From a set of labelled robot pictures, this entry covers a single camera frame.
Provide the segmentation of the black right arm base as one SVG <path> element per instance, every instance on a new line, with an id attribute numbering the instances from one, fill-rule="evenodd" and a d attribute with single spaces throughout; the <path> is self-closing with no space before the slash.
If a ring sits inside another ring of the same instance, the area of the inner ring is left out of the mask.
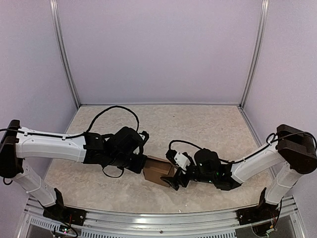
<path id="1" fill-rule="evenodd" d="M 236 211 L 237 219 L 240 225 L 246 225 L 277 218 L 280 214 L 278 204 L 272 205 L 265 199 L 266 187 L 260 194 L 259 203 L 256 206 L 238 209 Z"/>

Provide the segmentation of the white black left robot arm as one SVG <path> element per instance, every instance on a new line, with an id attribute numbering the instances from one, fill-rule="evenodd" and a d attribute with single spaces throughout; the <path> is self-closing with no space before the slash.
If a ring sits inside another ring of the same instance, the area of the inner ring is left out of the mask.
<path id="1" fill-rule="evenodd" d="M 149 139 L 146 131 L 124 126 L 115 134 L 92 133 L 58 134 L 35 131 L 21 127 L 12 120 L 0 142 L 0 176 L 11 179 L 35 197 L 58 220 L 69 216 L 62 196 L 56 188 L 47 185 L 26 162 L 27 158 L 53 158 L 69 160 L 102 168 L 115 166 L 121 171 L 139 174 L 147 157 L 144 145 Z"/>

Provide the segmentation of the brown cardboard box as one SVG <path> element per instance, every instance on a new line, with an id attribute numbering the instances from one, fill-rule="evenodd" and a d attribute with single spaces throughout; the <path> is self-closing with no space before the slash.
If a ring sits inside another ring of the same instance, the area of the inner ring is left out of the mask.
<path id="1" fill-rule="evenodd" d="M 165 187 L 170 187 L 170 185 L 164 182 L 161 177 L 173 177 L 174 174 L 174 166 L 169 160 L 154 156 L 148 156 L 143 167 L 145 180 Z"/>

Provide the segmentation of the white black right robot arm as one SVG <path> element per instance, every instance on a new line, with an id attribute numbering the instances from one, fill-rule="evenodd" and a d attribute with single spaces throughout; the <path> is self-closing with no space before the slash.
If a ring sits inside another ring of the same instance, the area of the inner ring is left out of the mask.
<path id="1" fill-rule="evenodd" d="M 316 170 L 317 140 L 309 132 L 281 124 L 266 138 L 264 145 L 238 161 L 225 161 L 215 151 L 201 147 L 193 157 L 171 148 L 165 156 L 176 167 L 176 172 L 172 177 L 160 179 L 174 190 L 187 187 L 192 180 L 230 191 L 260 172 L 283 163 L 271 186 L 263 190 L 259 205 L 253 209 L 254 217 L 264 220 L 272 213 L 272 206 L 280 203 L 299 178 Z"/>

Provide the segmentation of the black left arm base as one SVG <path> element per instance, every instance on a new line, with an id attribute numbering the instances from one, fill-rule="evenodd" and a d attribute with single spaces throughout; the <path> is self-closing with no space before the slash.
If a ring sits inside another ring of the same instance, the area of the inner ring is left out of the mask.
<path id="1" fill-rule="evenodd" d="M 54 188 L 54 192 L 56 195 L 55 203 L 52 206 L 43 206 L 43 216 L 71 225 L 83 226 L 87 211 L 65 206 L 61 192 L 57 188 Z"/>

